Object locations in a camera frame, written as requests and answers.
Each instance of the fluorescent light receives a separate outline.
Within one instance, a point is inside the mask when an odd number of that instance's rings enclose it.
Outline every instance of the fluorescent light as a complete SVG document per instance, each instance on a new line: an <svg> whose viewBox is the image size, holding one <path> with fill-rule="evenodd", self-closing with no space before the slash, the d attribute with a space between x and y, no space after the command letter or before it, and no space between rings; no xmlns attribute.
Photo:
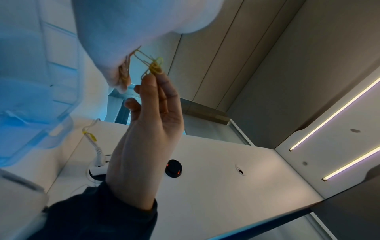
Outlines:
<svg viewBox="0 0 380 240"><path fill-rule="evenodd" d="M336 117L338 114L340 114L343 110L345 110L349 105L351 105L354 101L356 101L358 98L360 98L363 94L365 94L368 90L373 88L376 84L380 82L380 78L378 78L376 81L374 81L371 85L369 85L366 89L364 89L361 93L356 95L351 101L346 103L343 107L341 107L338 111L336 111L334 114L332 114L328 119L326 119L323 123L321 123L319 126L317 126L314 130L312 130L308 135L306 135L303 139L301 139L299 142L297 142L294 146L292 146L289 151L292 151L298 145L300 145L303 141L308 139L311 135L313 135L316 131L318 131L321 127L323 127L326 123L328 123L331 119Z"/></svg>
<svg viewBox="0 0 380 240"><path fill-rule="evenodd" d="M373 150L370 151L369 153L364 154L364 155L361 156L360 158L355 159L354 161L350 162L349 164L345 165L344 167L341 167L340 169L336 170L335 172L333 172L333 173L331 173L331 174L325 176L324 178L322 178L322 180L323 180L323 181L328 180L329 178L331 178L331 177L337 175L338 173L343 172L343 171L346 170L347 168L352 167L353 165L355 165L355 164L357 164L357 163L363 161L363 160L366 159L367 157L374 155L374 154L377 153L378 151L380 151L380 146L377 147L376 149L373 149Z"/></svg>

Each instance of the yellow cable tag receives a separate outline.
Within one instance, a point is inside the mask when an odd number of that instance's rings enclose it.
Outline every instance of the yellow cable tag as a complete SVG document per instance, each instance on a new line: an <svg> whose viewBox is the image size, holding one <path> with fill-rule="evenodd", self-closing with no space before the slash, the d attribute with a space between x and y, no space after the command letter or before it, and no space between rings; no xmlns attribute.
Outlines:
<svg viewBox="0 0 380 240"><path fill-rule="evenodd" d="M90 134L92 140L93 140L94 142L96 142L96 137L95 137L92 133L87 132L87 131L83 131L82 133L83 133L83 134L86 134L86 133Z"/></svg>

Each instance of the person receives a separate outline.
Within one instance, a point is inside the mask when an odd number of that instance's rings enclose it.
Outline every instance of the person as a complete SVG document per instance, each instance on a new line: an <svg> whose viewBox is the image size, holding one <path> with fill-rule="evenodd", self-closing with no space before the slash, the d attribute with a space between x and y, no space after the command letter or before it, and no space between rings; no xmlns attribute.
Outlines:
<svg viewBox="0 0 380 240"><path fill-rule="evenodd" d="M224 0L72 0L78 39L107 83L120 92L128 55L170 31L207 26ZM131 124L117 144L106 180L44 212L37 239L149 239L157 221L158 187L182 133L181 103L168 76L146 75L135 86L141 104L125 101Z"/></svg>
<svg viewBox="0 0 380 240"><path fill-rule="evenodd" d="M166 74L146 75L135 87L141 105L125 102L131 124L97 188L55 203L37 239L149 239L157 220L155 196L183 131L179 96Z"/></svg>

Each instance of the fingernail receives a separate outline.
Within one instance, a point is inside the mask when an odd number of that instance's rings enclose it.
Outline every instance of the fingernail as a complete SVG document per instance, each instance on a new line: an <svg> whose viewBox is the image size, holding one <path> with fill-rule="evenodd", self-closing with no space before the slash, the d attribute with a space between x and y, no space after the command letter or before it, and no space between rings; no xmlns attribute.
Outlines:
<svg viewBox="0 0 380 240"><path fill-rule="evenodd" d="M157 80L156 80L156 77L153 76L153 75L147 75L143 78L143 81L145 84L149 85L149 86L153 86L153 87L156 87L157 86Z"/></svg>

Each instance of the light bar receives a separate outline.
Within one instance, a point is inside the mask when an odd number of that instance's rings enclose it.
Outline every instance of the light bar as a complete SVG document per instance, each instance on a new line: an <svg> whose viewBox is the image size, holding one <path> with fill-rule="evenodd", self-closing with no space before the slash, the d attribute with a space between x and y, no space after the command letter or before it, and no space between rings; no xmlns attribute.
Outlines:
<svg viewBox="0 0 380 240"><path fill-rule="evenodd" d="M350 162L349 164L345 165L344 167L341 167L340 169L336 170L335 172L325 176L324 178L322 178L323 181L327 181L329 178L343 172L344 170L346 170L347 168L350 168L352 167L353 165L363 161L364 159L366 159L367 157L369 156L372 156L374 155L375 153L377 153L378 151L380 151L380 146L377 147L376 149L373 149L372 151L370 151L369 153L366 153L364 154L363 156L361 156L360 158L357 158L355 159L354 161Z"/></svg>
<svg viewBox="0 0 380 240"><path fill-rule="evenodd" d="M368 90L370 90L371 88L373 88L376 84L378 84L380 82L380 78L378 78L376 81L374 81L371 85L369 85L366 89L364 89L361 93L359 93L358 95L356 95L356 97L354 97L353 99L351 99L351 101L349 101L348 103L346 103L343 107L341 107L338 111L336 111L334 114L332 114L328 119L326 119L323 123L321 123L319 126L317 126L314 130L312 130L308 135L306 135L303 139L301 139L299 142L297 142L294 146L292 146L289 151L292 151L293 149L295 149L296 147L298 147L298 145L300 145L303 141L305 141L306 139L308 139L311 135L313 135L316 131L318 131L321 127L323 127L326 123L328 123L331 119L333 119L334 117L336 117L338 114L340 114L343 110L345 110L349 105L351 105L354 101L356 101L358 98L360 98L361 96L363 96L363 94L365 94L366 92L368 92Z"/></svg>

